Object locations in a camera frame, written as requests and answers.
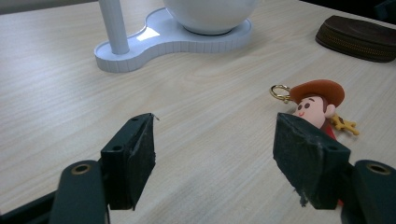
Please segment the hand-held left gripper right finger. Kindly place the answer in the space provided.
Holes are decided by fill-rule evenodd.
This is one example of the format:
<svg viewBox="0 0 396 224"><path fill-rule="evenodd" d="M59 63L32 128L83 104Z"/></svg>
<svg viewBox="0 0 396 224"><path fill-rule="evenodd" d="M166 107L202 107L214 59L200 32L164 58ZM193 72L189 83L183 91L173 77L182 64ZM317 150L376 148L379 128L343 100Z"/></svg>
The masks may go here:
<svg viewBox="0 0 396 224"><path fill-rule="evenodd" d="M273 146L276 164L301 197L301 205L334 209L340 174L351 151L305 119L278 113Z"/></svg>

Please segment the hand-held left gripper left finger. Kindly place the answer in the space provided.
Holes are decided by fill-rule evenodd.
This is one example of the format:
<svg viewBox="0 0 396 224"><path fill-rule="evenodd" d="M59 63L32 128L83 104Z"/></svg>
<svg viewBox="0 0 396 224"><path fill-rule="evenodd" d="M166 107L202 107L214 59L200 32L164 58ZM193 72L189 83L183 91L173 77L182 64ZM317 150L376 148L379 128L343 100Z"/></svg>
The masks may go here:
<svg viewBox="0 0 396 224"><path fill-rule="evenodd" d="M155 166L154 115L129 119L101 150L106 200L111 210L135 210Z"/></svg>

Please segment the cowboy figure keychain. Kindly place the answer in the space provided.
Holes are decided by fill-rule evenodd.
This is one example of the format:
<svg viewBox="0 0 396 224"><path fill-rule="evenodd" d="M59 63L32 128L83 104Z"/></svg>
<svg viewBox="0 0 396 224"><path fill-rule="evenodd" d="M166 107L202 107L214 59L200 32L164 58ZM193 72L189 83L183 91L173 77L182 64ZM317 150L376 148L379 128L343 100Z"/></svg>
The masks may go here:
<svg viewBox="0 0 396 224"><path fill-rule="evenodd" d="M277 94L276 90L278 88L277 85L271 88L271 94L275 98L286 102L293 101L296 104L296 108L291 115L305 119L332 139L336 140L333 134L334 130L346 129L354 134L357 133L354 122L344 121L336 114L337 106L345 98L344 89L340 84L326 79L312 80L291 89L284 86L282 89L288 92L287 95ZM337 203L341 200L339 193L340 182L341 175L337 185Z"/></svg>

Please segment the white lamp stand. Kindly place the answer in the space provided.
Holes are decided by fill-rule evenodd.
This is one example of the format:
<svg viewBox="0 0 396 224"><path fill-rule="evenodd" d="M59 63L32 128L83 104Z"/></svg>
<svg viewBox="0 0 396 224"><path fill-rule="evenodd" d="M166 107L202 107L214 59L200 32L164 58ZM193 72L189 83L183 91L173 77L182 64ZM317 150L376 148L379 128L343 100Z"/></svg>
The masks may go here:
<svg viewBox="0 0 396 224"><path fill-rule="evenodd" d="M168 53L222 53L244 47L250 39L248 16L259 0L163 0L143 28L127 35L120 0L99 0L108 40L94 55L109 73L134 71Z"/></svg>

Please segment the dark brown zipper pouch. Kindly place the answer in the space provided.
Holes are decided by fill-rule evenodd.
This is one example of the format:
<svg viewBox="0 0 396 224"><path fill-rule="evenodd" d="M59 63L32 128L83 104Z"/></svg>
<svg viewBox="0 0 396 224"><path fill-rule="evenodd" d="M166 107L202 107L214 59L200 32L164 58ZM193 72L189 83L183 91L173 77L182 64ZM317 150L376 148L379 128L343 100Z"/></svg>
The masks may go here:
<svg viewBox="0 0 396 224"><path fill-rule="evenodd" d="M328 49L371 62L396 59L396 30L368 21L331 16L319 27L316 41Z"/></svg>

